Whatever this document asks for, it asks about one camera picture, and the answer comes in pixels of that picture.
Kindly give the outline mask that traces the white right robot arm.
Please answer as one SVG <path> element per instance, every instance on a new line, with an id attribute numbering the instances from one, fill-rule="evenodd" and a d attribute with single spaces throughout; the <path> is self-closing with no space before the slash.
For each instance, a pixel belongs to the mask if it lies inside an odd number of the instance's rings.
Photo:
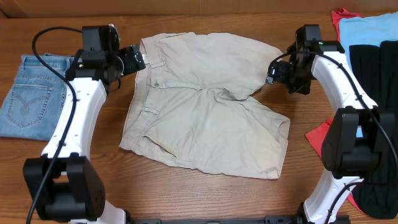
<path id="1" fill-rule="evenodd" d="M 309 93 L 318 80 L 335 112 L 322 142 L 325 167 L 315 190 L 296 215 L 266 216 L 265 223 L 350 223 L 338 210 L 355 187 L 397 156 L 391 136 L 394 115 L 381 110 L 362 89 L 347 66 L 345 51 L 337 41 L 295 41 L 286 54 L 269 65 L 268 82 L 287 85 L 289 93 Z"/>

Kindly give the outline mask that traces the beige cotton shorts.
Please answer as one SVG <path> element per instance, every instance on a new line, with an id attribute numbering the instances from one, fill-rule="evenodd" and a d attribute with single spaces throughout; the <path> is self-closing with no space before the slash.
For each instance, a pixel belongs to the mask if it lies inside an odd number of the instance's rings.
<path id="1" fill-rule="evenodd" d="M 281 52 L 229 33 L 158 34 L 141 40 L 145 69 L 120 147 L 172 167 L 278 179 L 290 119 L 258 102 Z"/>

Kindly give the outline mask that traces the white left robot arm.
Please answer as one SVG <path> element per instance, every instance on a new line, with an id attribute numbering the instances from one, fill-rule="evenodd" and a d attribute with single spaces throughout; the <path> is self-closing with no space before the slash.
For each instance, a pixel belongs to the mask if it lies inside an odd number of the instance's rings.
<path id="1" fill-rule="evenodd" d="M 23 166 L 32 197 L 27 223 L 35 213 L 41 220 L 59 223 L 133 223 L 127 210 L 107 201 L 90 162 L 90 148 L 110 84 L 145 67 L 136 45 L 117 54 L 77 51 L 62 77 L 67 95 L 53 137 L 40 157 L 27 159 Z"/>

